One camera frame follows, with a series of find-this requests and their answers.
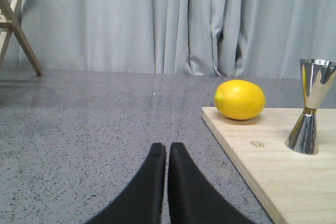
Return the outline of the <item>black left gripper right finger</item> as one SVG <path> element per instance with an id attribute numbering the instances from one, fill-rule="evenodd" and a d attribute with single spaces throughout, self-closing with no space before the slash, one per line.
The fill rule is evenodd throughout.
<path id="1" fill-rule="evenodd" d="M 252 223 L 210 184 L 183 143 L 172 143 L 167 182 L 171 223 Z"/>

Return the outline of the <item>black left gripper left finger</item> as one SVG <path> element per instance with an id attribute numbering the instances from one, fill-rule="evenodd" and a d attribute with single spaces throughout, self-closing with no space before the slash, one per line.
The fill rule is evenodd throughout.
<path id="1" fill-rule="evenodd" d="M 127 187 L 87 223 L 160 223 L 166 148 L 151 145 L 149 153 Z"/>

